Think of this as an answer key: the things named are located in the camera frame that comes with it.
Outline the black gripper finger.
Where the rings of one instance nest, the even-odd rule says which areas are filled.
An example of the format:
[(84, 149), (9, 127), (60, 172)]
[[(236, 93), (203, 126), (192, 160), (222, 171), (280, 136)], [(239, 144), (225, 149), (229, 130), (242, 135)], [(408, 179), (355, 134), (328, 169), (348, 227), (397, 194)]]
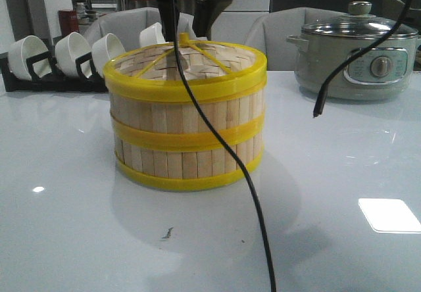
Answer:
[(174, 41), (178, 29), (179, 10), (175, 0), (156, 0), (161, 16), (163, 36), (166, 41)]
[(233, 0), (195, 0), (192, 28), (197, 37), (211, 38), (211, 28)]

